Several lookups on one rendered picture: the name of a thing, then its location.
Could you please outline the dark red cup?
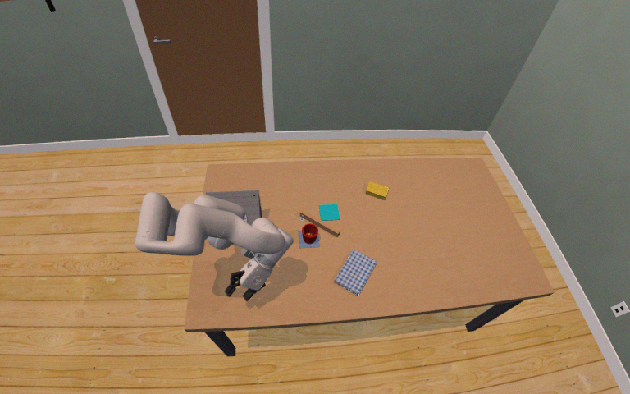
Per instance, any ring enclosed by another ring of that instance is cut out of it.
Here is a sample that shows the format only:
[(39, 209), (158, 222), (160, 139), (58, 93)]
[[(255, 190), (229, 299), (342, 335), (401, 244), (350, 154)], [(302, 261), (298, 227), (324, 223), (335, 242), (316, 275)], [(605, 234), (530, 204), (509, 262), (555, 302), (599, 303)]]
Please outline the dark red cup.
[[(306, 235), (307, 233), (308, 235)], [(317, 239), (318, 228), (314, 224), (306, 224), (302, 228), (302, 234), (304, 242), (307, 244), (312, 244)], [(312, 234), (312, 236), (310, 236), (309, 234)]]

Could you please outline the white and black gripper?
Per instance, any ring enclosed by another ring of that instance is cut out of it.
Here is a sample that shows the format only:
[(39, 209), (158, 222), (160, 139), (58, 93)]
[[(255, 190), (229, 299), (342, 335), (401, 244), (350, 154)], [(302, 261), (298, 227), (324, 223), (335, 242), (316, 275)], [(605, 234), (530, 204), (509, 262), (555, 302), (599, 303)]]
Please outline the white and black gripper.
[(246, 301), (249, 301), (253, 293), (257, 293), (257, 291), (266, 286), (265, 282), (271, 275), (272, 270), (263, 266), (255, 256), (242, 267), (240, 272), (231, 274), (231, 284), (225, 289), (225, 293), (230, 297), (235, 288), (241, 285), (248, 288), (243, 297)]

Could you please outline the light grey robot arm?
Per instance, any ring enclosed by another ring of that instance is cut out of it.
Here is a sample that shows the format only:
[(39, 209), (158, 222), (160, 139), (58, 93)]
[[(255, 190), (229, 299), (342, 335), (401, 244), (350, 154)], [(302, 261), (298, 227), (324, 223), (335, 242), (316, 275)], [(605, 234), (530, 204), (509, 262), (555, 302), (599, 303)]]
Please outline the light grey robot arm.
[[(174, 240), (167, 241), (167, 236), (174, 236)], [(270, 269), (294, 242), (288, 232), (267, 218), (258, 218), (249, 225), (244, 209), (223, 199), (200, 195), (179, 211), (170, 206), (164, 195), (149, 192), (144, 196), (135, 238), (138, 250), (195, 256), (203, 253), (207, 238), (219, 250), (229, 248), (232, 243), (238, 245), (243, 248), (240, 251), (243, 256), (251, 259), (256, 256)]]

